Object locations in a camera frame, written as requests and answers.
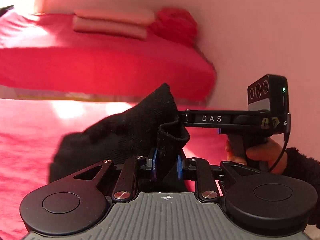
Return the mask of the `person's right hand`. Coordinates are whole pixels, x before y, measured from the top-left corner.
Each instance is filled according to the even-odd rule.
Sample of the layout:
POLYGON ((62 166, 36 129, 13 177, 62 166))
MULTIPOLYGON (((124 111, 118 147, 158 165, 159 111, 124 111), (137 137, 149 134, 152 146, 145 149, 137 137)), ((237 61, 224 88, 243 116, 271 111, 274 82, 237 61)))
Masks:
MULTIPOLYGON (((247 157, 255 161, 265 161, 268 164, 268 168, 276 162, 281 154, 282 147, 275 142, 273 139, 269 138, 266 144, 254 146, 246 151, 247 157)), ((245 158, 236 157, 233 153, 233 149, 229 140, 226 141, 225 150, 227 152, 227 160, 246 165, 247 161, 245 158)), ((282 158, 276 165, 276 167, 271 171, 274 174, 282 174, 287 166, 287 153, 284 152, 282 158)))

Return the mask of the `black fuzzy sleeve forearm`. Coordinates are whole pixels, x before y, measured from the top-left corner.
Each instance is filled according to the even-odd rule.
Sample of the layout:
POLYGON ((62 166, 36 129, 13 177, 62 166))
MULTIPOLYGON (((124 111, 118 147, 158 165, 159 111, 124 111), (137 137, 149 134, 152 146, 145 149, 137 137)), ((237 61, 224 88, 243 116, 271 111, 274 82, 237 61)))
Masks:
POLYGON ((301 154, 296 148, 287 148, 287 166, 283 172, 284 176, 296 178, 312 185, 318 194, 316 206, 310 213, 309 224, 319 229, 320 224, 320 163, 312 157, 301 154))

